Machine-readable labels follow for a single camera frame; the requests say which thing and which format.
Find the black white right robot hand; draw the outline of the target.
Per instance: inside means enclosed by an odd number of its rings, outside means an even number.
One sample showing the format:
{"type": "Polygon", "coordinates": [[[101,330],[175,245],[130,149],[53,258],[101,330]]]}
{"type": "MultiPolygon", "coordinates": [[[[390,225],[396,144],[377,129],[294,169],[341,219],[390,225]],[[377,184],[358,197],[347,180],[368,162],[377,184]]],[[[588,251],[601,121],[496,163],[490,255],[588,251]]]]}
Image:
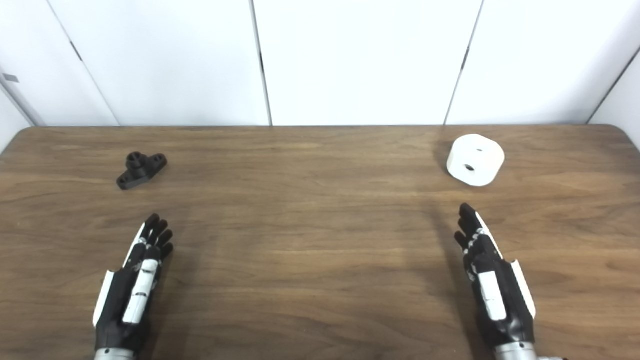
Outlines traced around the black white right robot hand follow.
{"type": "Polygon", "coordinates": [[[537,309],[518,260],[506,260],[481,215],[468,203],[459,207],[455,241],[477,305],[477,326],[492,349],[534,344],[537,309]]]}

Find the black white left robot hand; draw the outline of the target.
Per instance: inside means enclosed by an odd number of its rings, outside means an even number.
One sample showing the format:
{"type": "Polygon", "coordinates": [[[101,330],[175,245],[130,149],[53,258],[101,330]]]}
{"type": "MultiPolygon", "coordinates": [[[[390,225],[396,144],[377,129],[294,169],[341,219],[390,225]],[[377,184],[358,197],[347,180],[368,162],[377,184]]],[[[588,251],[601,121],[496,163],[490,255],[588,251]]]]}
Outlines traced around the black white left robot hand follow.
{"type": "Polygon", "coordinates": [[[121,269],[106,271],[93,313],[96,360],[136,360],[151,332],[150,310],[163,262],[174,250],[157,213],[141,225],[121,269]]]}

